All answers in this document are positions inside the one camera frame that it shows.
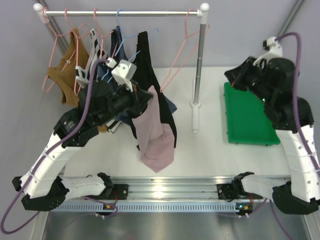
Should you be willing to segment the pink wire hanger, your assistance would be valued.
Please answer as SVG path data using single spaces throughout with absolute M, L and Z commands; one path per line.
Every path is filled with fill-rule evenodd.
M 193 54 L 196 51 L 196 48 L 199 46 L 198 43 L 196 43 L 192 49 L 187 54 L 186 48 L 190 47 L 190 41 L 191 39 L 195 37 L 200 36 L 201 30 L 197 31 L 189 31 L 188 26 L 188 20 L 191 17 L 191 13 L 196 12 L 196 16 L 201 20 L 204 16 L 204 13 L 201 9 L 195 10 L 193 8 L 189 9 L 184 17 L 184 39 L 183 42 L 177 51 L 177 54 L 168 70 L 167 75 L 165 76 L 162 84 L 160 85 L 160 92 L 164 93 L 166 89 L 171 85 L 171 83 L 174 81 L 174 79 L 177 77 L 181 69 L 189 62 L 190 58 L 193 56 Z

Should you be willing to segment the pink tank top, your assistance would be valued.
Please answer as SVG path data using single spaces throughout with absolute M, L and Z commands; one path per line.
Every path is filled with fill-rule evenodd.
M 154 86 L 148 89 L 153 98 L 144 113 L 132 119 L 140 151 L 140 161 L 158 173 L 174 161 L 175 136 L 168 123 L 161 123 L 158 93 Z

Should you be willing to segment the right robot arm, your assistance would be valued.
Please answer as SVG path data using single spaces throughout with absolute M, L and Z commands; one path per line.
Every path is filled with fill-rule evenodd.
M 314 118 L 309 103 L 294 96 L 296 66 L 286 58 L 263 59 L 254 65 L 248 57 L 224 76 L 232 87 L 249 91 L 262 103 L 283 147 L 290 180 L 275 180 L 253 172 L 234 177 L 238 198 L 255 194 L 275 203 L 284 214 L 308 215 L 320 206 L 320 163 L 314 145 Z

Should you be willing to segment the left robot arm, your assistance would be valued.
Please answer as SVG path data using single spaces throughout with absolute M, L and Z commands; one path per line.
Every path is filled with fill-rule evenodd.
M 106 173 L 76 178 L 60 173 L 70 158 L 99 134 L 100 126 L 125 112 L 143 113 L 154 95 L 136 82 L 131 85 L 132 90 L 121 86 L 113 93 L 105 81 L 93 80 L 80 90 L 78 106 L 60 117 L 30 171 L 12 180 L 15 190 L 24 193 L 21 203 L 25 210 L 48 212 L 71 199 L 103 200 L 113 194 L 114 184 Z

